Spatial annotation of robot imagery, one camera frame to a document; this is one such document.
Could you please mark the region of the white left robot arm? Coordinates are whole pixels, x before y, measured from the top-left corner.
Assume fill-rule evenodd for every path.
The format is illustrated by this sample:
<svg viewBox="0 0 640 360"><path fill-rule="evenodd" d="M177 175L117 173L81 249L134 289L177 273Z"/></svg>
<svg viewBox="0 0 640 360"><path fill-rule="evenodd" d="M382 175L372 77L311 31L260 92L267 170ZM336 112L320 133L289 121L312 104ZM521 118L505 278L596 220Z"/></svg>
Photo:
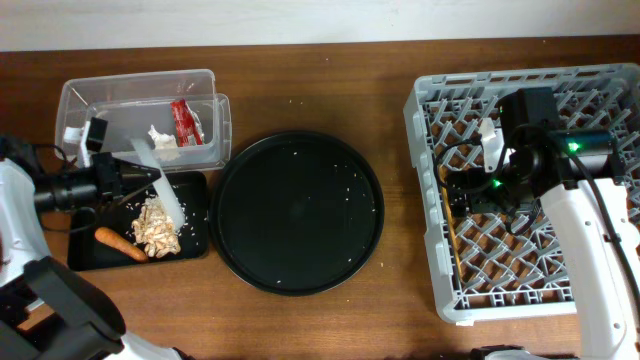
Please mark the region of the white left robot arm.
<svg viewBox="0 0 640 360"><path fill-rule="evenodd" d="M52 257L40 223L49 211L118 204L160 179L160 169L98 153L88 168L47 174L39 148L1 138L2 358L185 359L128 331L104 292Z"/></svg>

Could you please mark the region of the red snack wrapper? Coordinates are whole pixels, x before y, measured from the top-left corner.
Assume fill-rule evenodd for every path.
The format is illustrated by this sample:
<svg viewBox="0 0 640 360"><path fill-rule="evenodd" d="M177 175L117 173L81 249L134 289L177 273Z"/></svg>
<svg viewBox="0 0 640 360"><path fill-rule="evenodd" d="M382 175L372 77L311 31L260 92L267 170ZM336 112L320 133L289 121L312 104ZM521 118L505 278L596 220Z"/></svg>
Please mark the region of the red snack wrapper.
<svg viewBox="0 0 640 360"><path fill-rule="evenodd" d="M179 147L199 146L204 144L204 132L195 112L185 99L170 104L176 127L176 139Z"/></svg>

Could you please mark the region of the orange carrot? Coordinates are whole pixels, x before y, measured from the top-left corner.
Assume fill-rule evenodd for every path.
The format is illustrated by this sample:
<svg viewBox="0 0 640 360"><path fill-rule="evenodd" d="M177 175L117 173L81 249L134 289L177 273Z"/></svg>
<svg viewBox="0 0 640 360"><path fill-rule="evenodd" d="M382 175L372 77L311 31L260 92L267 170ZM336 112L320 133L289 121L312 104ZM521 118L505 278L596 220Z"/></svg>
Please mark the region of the orange carrot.
<svg viewBox="0 0 640 360"><path fill-rule="evenodd" d="M117 232L109 228L97 228L94 232L94 236L98 242L115 250L118 250L119 252L127 255L136 262L146 263L149 261L149 257L144 251L142 251L141 249L124 239L122 236L120 236Z"/></svg>

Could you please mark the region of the grey round plate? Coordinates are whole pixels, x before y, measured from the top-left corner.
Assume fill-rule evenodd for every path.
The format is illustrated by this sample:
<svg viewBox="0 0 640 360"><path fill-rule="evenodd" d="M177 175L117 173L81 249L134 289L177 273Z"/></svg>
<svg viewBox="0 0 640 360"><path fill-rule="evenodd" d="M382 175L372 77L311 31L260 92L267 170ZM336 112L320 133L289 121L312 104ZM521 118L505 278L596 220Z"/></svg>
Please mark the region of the grey round plate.
<svg viewBox="0 0 640 360"><path fill-rule="evenodd" d="M160 178L153 182L153 187L163 204L166 214L173 221L174 232L177 233L185 223L185 215L171 184L169 183L159 162L154 158L149 145L144 140L136 138L132 138L130 142L141 163L144 166L156 168L159 171Z"/></svg>

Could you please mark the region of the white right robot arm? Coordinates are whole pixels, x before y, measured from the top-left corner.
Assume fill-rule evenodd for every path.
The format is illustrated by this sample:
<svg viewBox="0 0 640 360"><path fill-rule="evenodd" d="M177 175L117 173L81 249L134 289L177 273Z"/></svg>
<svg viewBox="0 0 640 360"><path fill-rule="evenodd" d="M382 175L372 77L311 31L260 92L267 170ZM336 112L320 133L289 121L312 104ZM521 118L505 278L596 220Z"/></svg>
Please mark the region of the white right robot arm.
<svg viewBox="0 0 640 360"><path fill-rule="evenodd" d="M490 200L504 215L541 210L559 241L579 316L584 359L639 356L639 231L614 137L605 130L520 125L495 165L463 171L450 194Z"/></svg>

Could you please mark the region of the white tissue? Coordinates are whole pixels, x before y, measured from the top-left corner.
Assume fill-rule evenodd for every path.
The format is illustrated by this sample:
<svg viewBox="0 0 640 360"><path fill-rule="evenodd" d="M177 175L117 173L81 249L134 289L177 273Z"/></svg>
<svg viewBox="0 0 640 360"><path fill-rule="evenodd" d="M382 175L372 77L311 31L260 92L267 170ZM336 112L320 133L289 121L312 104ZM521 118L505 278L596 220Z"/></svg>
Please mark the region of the white tissue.
<svg viewBox="0 0 640 360"><path fill-rule="evenodd" d="M154 143L154 151L158 159L172 161L180 157L177 140L174 135L160 133L153 125L150 126L148 135Z"/></svg>

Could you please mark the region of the nut shells and rice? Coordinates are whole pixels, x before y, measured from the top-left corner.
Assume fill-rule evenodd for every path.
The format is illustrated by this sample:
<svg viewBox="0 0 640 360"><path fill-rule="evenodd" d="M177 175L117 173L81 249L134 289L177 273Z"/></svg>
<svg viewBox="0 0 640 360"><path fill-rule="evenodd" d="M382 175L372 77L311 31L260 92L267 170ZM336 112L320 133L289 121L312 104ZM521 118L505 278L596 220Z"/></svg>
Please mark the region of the nut shells and rice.
<svg viewBox="0 0 640 360"><path fill-rule="evenodd" d="M131 227L135 244L143 245L143 251L149 258L177 255L181 251L174 222L158 197L145 200Z"/></svg>

